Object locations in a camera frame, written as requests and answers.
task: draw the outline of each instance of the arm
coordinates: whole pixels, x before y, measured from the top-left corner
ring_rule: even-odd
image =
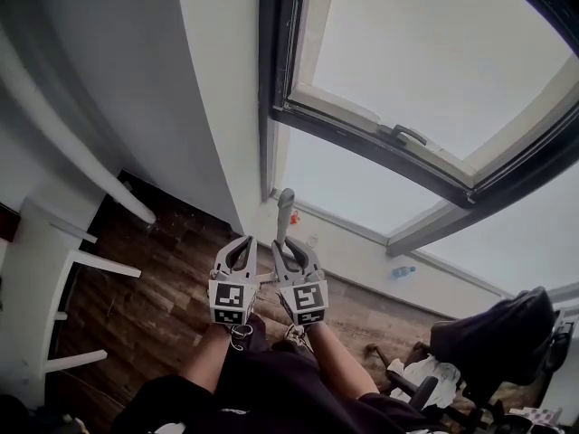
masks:
[[[348,399],[358,399],[370,392],[379,393],[367,371],[324,322],[311,325],[308,338],[319,368],[337,392]]]
[[[211,394],[215,393],[229,348],[229,339],[229,333],[222,325],[210,325],[179,375]]]

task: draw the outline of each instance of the water bottle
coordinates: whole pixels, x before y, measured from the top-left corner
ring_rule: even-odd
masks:
[[[394,279],[404,278],[414,271],[416,271],[416,267],[399,267],[398,269],[392,270],[391,276]]]

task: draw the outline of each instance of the floor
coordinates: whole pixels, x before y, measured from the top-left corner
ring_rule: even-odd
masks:
[[[63,304],[69,315],[53,336],[57,357],[104,349],[109,357],[72,370],[51,373],[46,400],[81,418],[89,431],[104,433],[146,381],[176,372],[209,324],[209,271],[217,251],[234,236],[214,217],[144,184],[130,175],[134,194],[157,215],[145,223],[107,197],[89,231],[99,238],[89,251],[142,270],[127,278],[82,267],[70,278]],[[260,247],[259,273],[272,270],[269,250]],[[378,386],[384,366],[365,347],[377,343],[390,358],[405,359],[417,341],[428,342],[440,316],[378,296],[331,276],[327,323]],[[290,321],[273,286],[259,293],[255,312],[266,322],[270,342]],[[536,390],[506,385],[508,406],[532,403]]]

